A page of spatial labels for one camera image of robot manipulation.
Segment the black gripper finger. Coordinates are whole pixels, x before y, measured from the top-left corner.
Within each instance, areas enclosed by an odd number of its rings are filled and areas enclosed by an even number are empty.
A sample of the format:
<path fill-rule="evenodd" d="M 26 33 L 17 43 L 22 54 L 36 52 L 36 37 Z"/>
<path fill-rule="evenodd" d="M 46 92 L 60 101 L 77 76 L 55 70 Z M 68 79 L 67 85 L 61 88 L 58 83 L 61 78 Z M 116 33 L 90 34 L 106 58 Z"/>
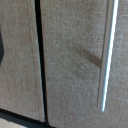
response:
<path fill-rule="evenodd" d="M 2 60 L 3 60 L 3 57 L 4 57 L 4 46 L 3 46 L 1 29 L 0 29 L 0 64 L 1 64 Z"/>

